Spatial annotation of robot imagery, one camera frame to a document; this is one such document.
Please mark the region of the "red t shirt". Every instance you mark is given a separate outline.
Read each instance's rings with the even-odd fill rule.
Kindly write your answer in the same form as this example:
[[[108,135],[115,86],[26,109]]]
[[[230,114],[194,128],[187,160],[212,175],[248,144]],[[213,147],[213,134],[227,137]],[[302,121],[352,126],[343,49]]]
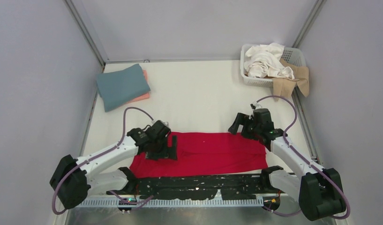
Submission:
[[[237,133],[179,133],[177,159],[134,157],[130,171],[137,178],[201,176],[241,173],[268,167],[266,148]]]

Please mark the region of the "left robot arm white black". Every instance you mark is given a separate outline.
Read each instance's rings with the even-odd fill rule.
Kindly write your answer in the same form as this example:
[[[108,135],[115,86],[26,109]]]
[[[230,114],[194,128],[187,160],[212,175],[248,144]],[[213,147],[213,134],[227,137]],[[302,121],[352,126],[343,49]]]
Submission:
[[[105,172],[109,167],[144,154],[146,159],[177,160],[177,140],[169,126],[158,120],[146,128],[133,128],[118,143],[83,157],[64,156],[53,173],[52,206],[60,200],[66,210],[80,205],[87,197],[108,191],[133,193],[138,179],[127,167]]]

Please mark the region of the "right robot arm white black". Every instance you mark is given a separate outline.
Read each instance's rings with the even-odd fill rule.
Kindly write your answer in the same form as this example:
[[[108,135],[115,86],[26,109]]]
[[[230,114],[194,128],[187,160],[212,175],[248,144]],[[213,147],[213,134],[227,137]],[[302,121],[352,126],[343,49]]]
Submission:
[[[228,132],[234,135],[239,127],[242,127],[242,137],[259,141],[292,170],[293,174],[279,166],[264,169],[263,182],[292,197],[308,220],[326,217],[344,219],[349,216],[350,205],[338,171],[326,169],[299,152],[286,131],[274,127],[268,109],[256,108],[251,115],[237,113]]]

